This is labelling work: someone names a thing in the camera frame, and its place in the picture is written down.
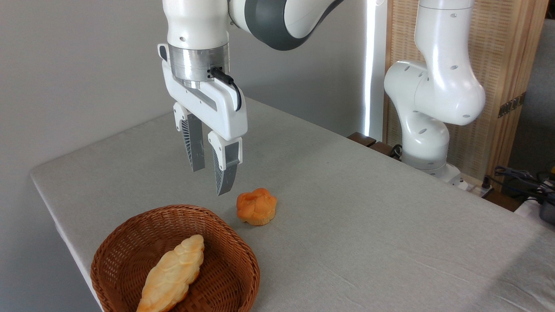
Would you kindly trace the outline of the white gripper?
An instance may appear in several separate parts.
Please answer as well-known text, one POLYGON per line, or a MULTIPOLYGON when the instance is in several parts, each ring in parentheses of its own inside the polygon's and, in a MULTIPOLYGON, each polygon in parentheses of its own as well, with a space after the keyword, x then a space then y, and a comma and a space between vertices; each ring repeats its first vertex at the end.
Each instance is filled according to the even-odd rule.
POLYGON ((175 127, 182 133, 192 171, 206 167, 202 122, 211 131, 216 191, 228 193, 234 184, 238 165, 242 164, 242 138, 248 130, 242 91, 206 73, 203 81, 187 81, 173 72, 175 66, 168 44, 158 45, 165 86, 176 101, 173 105, 175 127))

